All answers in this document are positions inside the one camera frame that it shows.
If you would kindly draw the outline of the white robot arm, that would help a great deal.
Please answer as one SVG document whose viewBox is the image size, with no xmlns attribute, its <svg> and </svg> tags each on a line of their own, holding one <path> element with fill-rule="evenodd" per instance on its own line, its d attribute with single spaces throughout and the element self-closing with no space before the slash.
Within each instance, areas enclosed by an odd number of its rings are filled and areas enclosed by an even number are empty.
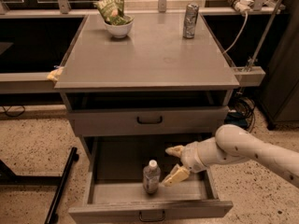
<svg viewBox="0 0 299 224">
<path fill-rule="evenodd" d="M 205 141 L 194 141 L 186 146 L 169 147 L 168 155 L 178 157 L 176 164 L 163 180 L 171 187 L 186 180 L 191 173 L 200 173 L 214 164 L 227 165 L 253 160 L 299 187 L 299 153 L 266 143 L 242 128 L 225 124 L 215 136 Z"/>
</svg>

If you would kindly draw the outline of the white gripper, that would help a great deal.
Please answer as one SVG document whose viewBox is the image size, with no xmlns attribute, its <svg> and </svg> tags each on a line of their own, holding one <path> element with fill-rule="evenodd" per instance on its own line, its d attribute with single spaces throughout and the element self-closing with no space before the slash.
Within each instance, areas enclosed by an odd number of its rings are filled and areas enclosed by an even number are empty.
<svg viewBox="0 0 299 224">
<path fill-rule="evenodd" d="M 206 166 L 201 161 L 200 151 L 202 149 L 202 142 L 192 142 L 186 146 L 174 146 L 168 147 L 165 152 L 174 157 L 178 157 L 181 160 L 183 166 L 176 164 L 163 180 L 165 187 L 172 187 L 173 185 L 180 183 L 187 179 L 192 173 L 200 173 L 206 169 Z"/>
</svg>

